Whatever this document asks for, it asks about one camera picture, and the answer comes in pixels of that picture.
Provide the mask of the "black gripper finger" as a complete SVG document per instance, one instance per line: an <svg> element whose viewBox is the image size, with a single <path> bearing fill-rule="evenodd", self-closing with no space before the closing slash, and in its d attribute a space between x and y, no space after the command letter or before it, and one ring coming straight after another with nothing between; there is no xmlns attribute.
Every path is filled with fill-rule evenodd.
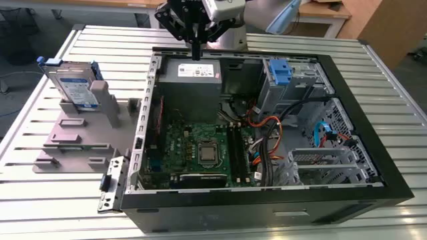
<svg viewBox="0 0 427 240"><path fill-rule="evenodd" d="M157 7L155 12L155 18L160 25L168 30L172 36L179 41L184 41L187 47L191 48L191 59L197 60L197 42L193 32L193 25L191 22L184 20L181 23L173 18L173 10L169 4L163 4Z"/></svg>
<svg viewBox="0 0 427 240"><path fill-rule="evenodd" d="M211 23L207 14L197 15L197 27L196 27L196 60L200 60L203 55L201 45L207 42L215 42L217 38L225 33L225 31L235 24L236 19L229 18L216 22L211 27L207 28L207 24Z"/></svg>

